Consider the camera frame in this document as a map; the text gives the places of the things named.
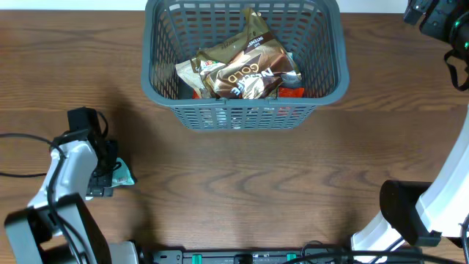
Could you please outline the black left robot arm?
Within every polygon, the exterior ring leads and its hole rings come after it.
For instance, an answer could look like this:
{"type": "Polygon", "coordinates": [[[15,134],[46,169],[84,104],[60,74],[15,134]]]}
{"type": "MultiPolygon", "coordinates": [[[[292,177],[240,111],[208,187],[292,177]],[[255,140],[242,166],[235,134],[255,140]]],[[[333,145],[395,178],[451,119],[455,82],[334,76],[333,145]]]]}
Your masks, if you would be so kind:
{"type": "Polygon", "coordinates": [[[133,263],[134,243],[108,243],[85,205],[97,155],[88,141],[72,141],[51,151],[40,190],[4,222],[17,263],[133,263]]]}

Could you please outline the clear nut mix bag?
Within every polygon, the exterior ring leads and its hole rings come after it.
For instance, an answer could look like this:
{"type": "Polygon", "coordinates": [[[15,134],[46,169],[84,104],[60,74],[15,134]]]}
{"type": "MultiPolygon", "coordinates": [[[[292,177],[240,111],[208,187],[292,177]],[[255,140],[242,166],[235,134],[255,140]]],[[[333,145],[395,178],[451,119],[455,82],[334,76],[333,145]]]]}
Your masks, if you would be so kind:
{"type": "Polygon", "coordinates": [[[204,98],[204,85],[198,73],[193,71],[191,61],[187,60],[175,65],[177,75],[193,89],[197,99],[204,98]]]}

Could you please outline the orange cracker packet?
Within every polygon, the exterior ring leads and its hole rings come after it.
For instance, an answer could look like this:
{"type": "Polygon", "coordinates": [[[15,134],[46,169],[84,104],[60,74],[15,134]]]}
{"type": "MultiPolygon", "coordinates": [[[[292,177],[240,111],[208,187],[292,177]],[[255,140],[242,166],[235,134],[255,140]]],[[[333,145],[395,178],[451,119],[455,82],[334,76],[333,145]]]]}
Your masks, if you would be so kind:
{"type": "Polygon", "coordinates": [[[274,92],[271,92],[269,98],[302,98],[305,89],[303,87],[299,88],[287,88],[287,87],[278,87],[274,92]]]}

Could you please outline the gold Nescafe coffee bag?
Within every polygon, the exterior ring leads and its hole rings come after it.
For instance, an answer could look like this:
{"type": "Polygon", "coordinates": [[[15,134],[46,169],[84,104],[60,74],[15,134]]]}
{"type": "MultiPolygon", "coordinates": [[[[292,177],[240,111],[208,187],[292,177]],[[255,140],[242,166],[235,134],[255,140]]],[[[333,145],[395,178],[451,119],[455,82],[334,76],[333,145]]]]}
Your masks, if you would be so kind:
{"type": "Polygon", "coordinates": [[[246,8],[243,15],[240,33],[191,59],[204,88],[214,98],[249,100],[275,97],[283,84],[298,88],[300,70],[261,14],[246,8]]]}

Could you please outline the teal white snack packet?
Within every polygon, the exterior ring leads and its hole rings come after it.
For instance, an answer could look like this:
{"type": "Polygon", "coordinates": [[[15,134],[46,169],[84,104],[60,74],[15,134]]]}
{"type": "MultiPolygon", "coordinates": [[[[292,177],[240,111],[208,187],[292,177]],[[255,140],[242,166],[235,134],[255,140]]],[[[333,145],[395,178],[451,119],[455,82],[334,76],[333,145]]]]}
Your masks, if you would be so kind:
{"type": "Polygon", "coordinates": [[[133,186],[135,183],[136,179],[128,165],[123,159],[117,158],[116,165],[111,174],[111,187],[133,186]]]}

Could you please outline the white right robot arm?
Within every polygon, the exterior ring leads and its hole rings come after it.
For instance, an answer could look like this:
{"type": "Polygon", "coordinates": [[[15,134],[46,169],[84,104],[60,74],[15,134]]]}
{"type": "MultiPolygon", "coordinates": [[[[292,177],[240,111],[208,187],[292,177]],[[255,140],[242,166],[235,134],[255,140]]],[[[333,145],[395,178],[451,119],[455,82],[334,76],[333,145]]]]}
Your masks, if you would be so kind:
{"type": "MultiPolygon", "coordinates": [[[[411,0],[404,22],[422,34],[448,43],[444,59],[468,61],[468,2],[411,0]]],[[[468,124],[434,182],[387,180],[380,189],[380,212],[350,239],[349,261],[386,263],[392,257],[426,258],[400,246],[437,246],[442,238],[468,252],[468,124]]]]}

